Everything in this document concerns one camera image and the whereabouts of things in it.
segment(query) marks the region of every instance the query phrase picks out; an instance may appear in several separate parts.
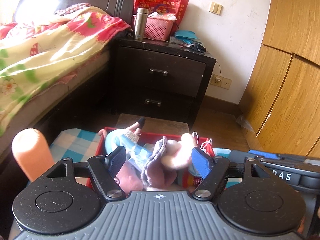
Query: blue and white checkered cloth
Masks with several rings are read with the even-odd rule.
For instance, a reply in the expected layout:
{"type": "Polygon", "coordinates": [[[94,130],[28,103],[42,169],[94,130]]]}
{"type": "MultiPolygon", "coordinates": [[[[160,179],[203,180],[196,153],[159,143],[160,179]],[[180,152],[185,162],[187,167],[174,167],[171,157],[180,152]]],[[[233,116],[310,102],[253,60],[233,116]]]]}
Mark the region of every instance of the blue and white checkered cloth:
{"type": "Polygon", "coordinates": [[[100,141],[97,133],[81,129],[62,131],[50,145],[50,151],[55,162],[70,157],[73,162],[85,162],[94,156],[100,141]]]}

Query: floral blanket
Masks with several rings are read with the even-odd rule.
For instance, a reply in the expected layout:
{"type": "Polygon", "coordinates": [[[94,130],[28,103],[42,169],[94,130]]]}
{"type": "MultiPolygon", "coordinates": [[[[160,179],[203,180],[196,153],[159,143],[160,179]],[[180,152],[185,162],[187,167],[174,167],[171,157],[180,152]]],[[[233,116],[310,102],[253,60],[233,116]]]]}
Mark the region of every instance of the floral blanket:
{"type": "Polygon", "coordinates": [[[130,26],[97,7],[0,26],[0,136],[33,96],[96,55],[130,26]]]}

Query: wooden stool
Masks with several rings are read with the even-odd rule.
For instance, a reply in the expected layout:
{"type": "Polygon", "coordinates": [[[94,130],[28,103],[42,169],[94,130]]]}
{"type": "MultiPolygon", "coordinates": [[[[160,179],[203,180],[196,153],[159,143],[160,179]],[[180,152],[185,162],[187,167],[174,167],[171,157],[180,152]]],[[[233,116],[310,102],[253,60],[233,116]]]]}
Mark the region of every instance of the wooden stool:
{"type": "MultiPolygon", "coordinates": [[[[141,118],[138,115],[120,114],[116,128],[126,128],[141,118]]],[[[184,122],[175,122],[169,120],[162,120],[157,118],[146,117],[146,123],[142,129],[143,132],[182,135],[189,133],[188,124],[184,122]]]]}

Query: nightstand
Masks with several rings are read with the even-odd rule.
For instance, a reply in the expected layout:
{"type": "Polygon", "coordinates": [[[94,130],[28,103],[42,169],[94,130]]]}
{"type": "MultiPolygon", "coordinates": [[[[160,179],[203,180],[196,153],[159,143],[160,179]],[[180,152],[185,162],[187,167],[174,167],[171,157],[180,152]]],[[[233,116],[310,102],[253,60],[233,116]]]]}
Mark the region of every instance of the nightstand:
{"type": "Polygon", "coordinates": [[[216,62],[210,53],[164,41],[119,38],[111,57],[118,113],[192,127],[216,62]]]}

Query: metal handle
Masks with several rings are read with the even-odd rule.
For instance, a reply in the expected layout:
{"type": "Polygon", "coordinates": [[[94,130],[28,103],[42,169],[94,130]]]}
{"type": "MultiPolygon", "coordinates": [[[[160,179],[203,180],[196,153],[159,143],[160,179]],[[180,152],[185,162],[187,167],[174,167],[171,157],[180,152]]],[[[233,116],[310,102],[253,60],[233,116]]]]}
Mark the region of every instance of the metal handle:
{"type": "Polygon", "coordinates": [[[144,101],[144,103],[146,104],[146,105],[148,105],[149,103],[151,103],[151,104],[157,104],[157,106],[161,106],[161,101],[155,101],[155,100],[151,100],[151,99],[146,99],[145,101],[144,101]]]}
{"type": "Polygon", "coordinates": [[[153,74],[154,72],[162,73],[164,77],[166,77],[166,76],[168,75],[168,72],[167,72],[167,71],[164,71],[164,70],[153,69],[153,68],[150,68],[150,69],[149,69],[149,73],[150,73],[150,74],[153,74]]]}

